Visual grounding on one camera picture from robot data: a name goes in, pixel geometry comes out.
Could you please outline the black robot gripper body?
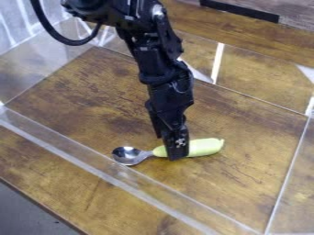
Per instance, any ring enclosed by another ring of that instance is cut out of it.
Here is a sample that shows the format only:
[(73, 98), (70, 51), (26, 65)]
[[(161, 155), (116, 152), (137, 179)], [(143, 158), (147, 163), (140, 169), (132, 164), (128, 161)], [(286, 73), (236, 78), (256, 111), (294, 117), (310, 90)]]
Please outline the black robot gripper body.
[(143, 83), (149, 95), (145, 104), (151, 104), (156, 112), (161, 131), (179, 129), (185, 125), (184, 111), (193, 104), (191, 72), (179, 71), (168, 76), (145, 75)]

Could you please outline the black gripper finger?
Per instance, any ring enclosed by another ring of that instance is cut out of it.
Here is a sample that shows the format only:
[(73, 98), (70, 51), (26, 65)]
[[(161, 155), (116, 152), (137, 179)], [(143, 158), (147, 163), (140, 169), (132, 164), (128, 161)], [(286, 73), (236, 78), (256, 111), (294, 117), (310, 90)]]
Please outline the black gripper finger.
[(176, 130), (164, 129), (161, 139), (165, 147), (165, 155), (171, 161), (188, 156), (188, 130), (183, 125)]
[(156, 133), (156, 137), (160, 139), (161, 138), (161, 128), (160, 128), (160, 122), (159, 122), (159, 117), (157, 117), (157, 113), (155, 112), (151, 104), (144, 104), (145, 106), (145, 109), (148, 111), (148, 116), (149, 116), (149, 119), (151, 119), (151, 122), (152, 122), (152, 127), (153, 127), (153, 130), (155, 130), (155, 133)]

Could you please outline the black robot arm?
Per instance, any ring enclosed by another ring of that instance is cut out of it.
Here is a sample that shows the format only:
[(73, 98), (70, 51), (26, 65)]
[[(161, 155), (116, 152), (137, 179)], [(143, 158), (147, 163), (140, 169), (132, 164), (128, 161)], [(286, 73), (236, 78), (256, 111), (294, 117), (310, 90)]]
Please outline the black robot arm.
[(115, 27), (139, 66), (147, 85), (145, 108), (165, 156), (188, 156), (184, 111), (193, 104), (193, 78), (184, 62), (181, 40), (172, 31), (167, 10), (157, 0), (61, 0), (68, 13), (84, 21)]

